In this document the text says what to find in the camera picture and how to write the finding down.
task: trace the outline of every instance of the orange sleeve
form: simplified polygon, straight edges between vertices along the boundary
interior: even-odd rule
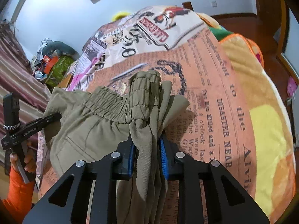
[[[2,202],[16,222],[22,224],[23,219],[31,210],[34,182],[25,184],[21,175],[13,167],[10,169],[9,177],[8,196]]]

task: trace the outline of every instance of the elastic waistband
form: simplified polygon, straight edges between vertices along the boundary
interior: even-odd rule
[[[149,108],[159,107],[160,73],[137,72],[129,79],[129,93],[121,96],[107,87],[98,87],[84,102],[94,114],[107,120],[129,124],[132,120],[148,121]]]

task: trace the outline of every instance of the orange box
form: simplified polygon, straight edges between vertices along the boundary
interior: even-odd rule
[[[50,58],[49,56],[45,55],[44,58],[43,58],[42,60],[43,60],[44,62],[48,63],[48,62],[51,60],[51,58]]]
[[[47,75],[49,75],[52,67],[56,64],[56,62],[59,60],[58,56],[54,56],[53,59],[51,59],[47,65],[46,68],[44,69],[44,73],[46,73]]]

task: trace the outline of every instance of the green bag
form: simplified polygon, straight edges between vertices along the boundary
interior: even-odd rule
[[[50,90],[53,90],[62,80],[65,73],[68,70],[68,67],[74,63],[74,59],[67,55],[60,56],[59,60],[51,69],[49,75],[45,80],[45,84],[49,87]]]

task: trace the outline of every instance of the bed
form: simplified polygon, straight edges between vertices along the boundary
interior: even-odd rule
[[[275,223],[295,195],[295,157],[290,120],[258,45],[205,14],[146,7],[95,32],[66,90],[107,86],[124,95],[130,76],[148,69],[190,102],[166,129],[168,138],[198,161],[221,161]],[[59,178],[49,148],[40,133],[40,197]],[[168,189],[161,223],[176,223],[178,183]]]

